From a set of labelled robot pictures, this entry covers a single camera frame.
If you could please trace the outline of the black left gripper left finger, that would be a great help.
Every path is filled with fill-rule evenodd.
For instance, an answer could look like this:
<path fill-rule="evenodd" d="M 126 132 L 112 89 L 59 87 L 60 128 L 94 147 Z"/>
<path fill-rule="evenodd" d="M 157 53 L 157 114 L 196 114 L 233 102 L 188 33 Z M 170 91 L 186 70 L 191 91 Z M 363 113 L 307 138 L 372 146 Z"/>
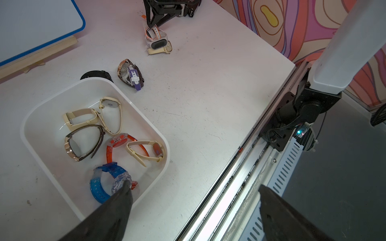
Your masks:
<path fill-rule="evenodd" d="M 125 235 L 132 205 L 131 183 L 126 180 L 123 187 L 61 240 L 121 241 Z"/>

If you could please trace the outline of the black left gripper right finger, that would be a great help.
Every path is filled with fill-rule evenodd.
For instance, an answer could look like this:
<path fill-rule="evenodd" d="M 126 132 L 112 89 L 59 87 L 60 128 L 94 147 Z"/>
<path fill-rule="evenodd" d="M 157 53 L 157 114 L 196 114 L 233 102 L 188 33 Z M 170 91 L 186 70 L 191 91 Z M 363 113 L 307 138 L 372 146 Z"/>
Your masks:
<path fill-rule="evenodd" d="M 269 187 L 261 185 L 259 193 L 260 215 L 268 241 L 333 240 Z"/>

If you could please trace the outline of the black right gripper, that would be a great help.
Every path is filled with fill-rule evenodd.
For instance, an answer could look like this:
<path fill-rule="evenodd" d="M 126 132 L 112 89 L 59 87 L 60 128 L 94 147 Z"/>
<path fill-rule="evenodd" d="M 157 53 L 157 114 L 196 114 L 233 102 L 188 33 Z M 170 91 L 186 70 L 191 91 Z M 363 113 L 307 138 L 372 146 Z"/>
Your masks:
<path fill-rule="evenodd" d="M 146 22 L 149 28 L 160 27 L 174 17 L 192 18 L 201 5 L 201 0 L 144 0 Z"/>

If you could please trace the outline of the white orange strap watch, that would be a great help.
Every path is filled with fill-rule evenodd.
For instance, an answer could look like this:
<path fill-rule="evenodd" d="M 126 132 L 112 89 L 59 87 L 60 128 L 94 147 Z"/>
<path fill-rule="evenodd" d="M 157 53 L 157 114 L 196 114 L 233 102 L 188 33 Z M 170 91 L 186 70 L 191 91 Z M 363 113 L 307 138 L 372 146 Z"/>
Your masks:
<path fill-rule="evenodd" d="M 160 40 L 161 34 L 156 27 L 150 28 L 147 24 L 144 24 L 145 38 L 148 42 L 154 42 Z"/>

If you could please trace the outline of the blue transparent watch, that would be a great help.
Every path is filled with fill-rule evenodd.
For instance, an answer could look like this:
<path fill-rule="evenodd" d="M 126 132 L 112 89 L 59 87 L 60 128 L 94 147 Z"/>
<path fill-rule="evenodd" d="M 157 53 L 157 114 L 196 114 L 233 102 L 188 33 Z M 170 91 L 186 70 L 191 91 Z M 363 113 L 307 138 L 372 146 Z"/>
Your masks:
<path fill-rule="evenodd" d="M 132 180 L 128 171 L 119 166 L 117 162 L 112 162 L 97 166 L 93 170 L 89 188 L 94 199 L 103 204 L 121 189 L 126 181 L 130 189 L 135 188 L 136 182 Z"/>

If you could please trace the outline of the brown purple strap watch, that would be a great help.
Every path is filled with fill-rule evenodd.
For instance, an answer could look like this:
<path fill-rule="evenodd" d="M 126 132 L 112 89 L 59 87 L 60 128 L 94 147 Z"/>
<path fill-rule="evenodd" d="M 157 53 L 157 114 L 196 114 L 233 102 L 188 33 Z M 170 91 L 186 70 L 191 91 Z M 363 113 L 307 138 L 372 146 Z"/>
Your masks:
<path fill-rule="evenodd" d="M 141 71 L 129 59 L 125 59 L 119 64 L 117 75 L 122 82 L 137 91 L 144 87 L 144 78 Z"/>

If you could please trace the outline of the red transparent watch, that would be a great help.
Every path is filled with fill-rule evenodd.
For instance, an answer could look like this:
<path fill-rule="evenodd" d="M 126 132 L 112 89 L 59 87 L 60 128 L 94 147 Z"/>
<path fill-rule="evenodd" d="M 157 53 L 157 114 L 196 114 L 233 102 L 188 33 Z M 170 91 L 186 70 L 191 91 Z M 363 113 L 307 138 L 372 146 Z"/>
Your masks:
<path fill-rule="evenodd" d="M 128 141 L 137 141 L 134 137 L 127 133 L 119 134 L 107 141 L 106 157 L 107 163 L 102 166 L 104 172 L 108 172 L 114 178 L 112 184 L 112 194 L 116 193 L 124 184 L 124 181 L 128 180 L 131 182 L 131 189 L 134 190 L 138 185 L 137 181 L 133 181 L 128 171 L 117 163 L 113 162 L 112 154 L 114 148 L 126 144 Z"/>

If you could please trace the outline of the dark brown leather watch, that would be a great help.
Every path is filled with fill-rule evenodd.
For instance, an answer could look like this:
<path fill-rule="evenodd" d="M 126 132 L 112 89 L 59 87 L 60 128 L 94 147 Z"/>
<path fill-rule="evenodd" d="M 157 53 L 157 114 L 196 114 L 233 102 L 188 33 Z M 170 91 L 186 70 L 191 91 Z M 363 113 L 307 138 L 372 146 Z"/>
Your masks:
<path fill-rule="evenodd" d="M 65 151 L 76 162 L 87 157 L 93 158 L 102 145 L 105 134 L 101 125 L 81 127 L 65 136 Z"/>

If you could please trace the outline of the beige thin strap watch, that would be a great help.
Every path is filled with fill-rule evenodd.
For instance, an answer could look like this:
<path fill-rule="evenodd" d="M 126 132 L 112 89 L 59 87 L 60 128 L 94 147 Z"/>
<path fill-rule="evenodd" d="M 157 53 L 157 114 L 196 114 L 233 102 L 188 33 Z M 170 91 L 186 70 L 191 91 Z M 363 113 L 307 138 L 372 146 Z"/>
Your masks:
<path fill-rule="evenodd" d="M 143 155 L 136 151 L 136 146 L 143 151 Z M 158 141 L 131 141 L 126 145 L 126 151 L 143 167 L 147 167 L 146 161 L 161 162 L 164 155 L 164 147 Z"/>

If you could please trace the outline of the cream square face watch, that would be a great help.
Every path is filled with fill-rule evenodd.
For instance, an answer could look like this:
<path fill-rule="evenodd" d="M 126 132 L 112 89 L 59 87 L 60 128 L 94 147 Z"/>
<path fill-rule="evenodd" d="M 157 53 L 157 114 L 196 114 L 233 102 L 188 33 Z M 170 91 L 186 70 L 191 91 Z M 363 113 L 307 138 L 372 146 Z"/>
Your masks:
<path fill-rule="evenodd" d="M 92 108 L 83 108 L 67 112 L 62 115 L 62 118 L 70 131 L 97 124 L 99 121 L 96 111 Z"/>

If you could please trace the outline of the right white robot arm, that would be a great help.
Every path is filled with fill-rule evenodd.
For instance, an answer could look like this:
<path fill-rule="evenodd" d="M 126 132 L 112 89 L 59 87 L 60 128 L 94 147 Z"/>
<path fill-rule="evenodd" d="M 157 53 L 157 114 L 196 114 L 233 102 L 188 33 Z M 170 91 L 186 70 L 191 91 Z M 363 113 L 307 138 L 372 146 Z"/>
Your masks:
<path fill-rule="evenodd" d="M 386 79 L 385 1 L 220 1 L 290 61 L 312 66 L 296 95 L 275 110 L 260 135 L 281 151 L 291 133 L 332 108 L 354 79 L 357 93 Z"/>

